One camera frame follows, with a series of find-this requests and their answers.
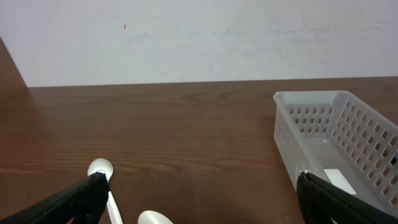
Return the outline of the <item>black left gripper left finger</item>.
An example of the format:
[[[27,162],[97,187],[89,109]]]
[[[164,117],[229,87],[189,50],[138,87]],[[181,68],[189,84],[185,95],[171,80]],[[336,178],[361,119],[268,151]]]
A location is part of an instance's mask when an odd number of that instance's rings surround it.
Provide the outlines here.
[[[106,175],[95,172],[81,182],[1,220],[9,224],[97,224],[108,201]]]

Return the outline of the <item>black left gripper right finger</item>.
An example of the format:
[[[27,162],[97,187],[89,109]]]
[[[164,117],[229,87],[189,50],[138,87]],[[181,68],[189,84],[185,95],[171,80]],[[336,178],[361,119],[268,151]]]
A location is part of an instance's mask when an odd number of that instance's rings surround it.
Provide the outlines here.
[[[297,198],[306,224],[396,224],[397,218],[309,172],[297,179]]]

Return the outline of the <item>white plastic spoon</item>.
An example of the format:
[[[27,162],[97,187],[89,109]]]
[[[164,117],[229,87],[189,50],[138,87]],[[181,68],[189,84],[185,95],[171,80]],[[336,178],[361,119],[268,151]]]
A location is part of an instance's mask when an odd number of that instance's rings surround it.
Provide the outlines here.
[[[174,224],[169,218],[165,215],[153,211],[146,210],[139,215],[138,224]]]
[[[94,174],[95,172],[100,172],[106,176],[106,180],[109,182],[113,173],[114,168],[112,163],[106,159],[95,159],[88,168],[88,175]],[[109,214],[109,219],[112,224],[123,224],[123,219],[120,214],[117,203],[114,199],[112,191],[108,192],[107,209]]]

